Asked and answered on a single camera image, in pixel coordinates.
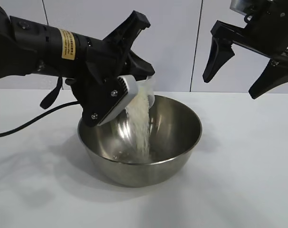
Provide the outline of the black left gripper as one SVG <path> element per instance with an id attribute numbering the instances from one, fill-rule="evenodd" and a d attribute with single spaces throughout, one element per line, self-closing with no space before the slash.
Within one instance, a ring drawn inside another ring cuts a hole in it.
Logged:
<path id="1" fill-rule="evenodd" d="M 147 17 L 133 11 L 104 39 L 87 37 L 86 60 L 96 67 L 100 79 L 133 75 L 136 80 L 146 80 L 155 70 L 151 63 L 137 56 L 131 47 L 142 30 L 150 27 Z"/>

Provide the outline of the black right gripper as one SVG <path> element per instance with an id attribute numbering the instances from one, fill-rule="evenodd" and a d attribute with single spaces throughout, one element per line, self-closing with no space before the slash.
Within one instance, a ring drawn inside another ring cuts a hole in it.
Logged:
<path id="1" fill-rule="evenodd" d="M 232 45 L 236 44 L 270 59 L 249 89 L 252 99 L 288 83 L 288 0 L 233 0 L 230 9 L 243 15 L 246 25 L 216 21 L 204 82 L 209 83 L 235 55 Z"/>

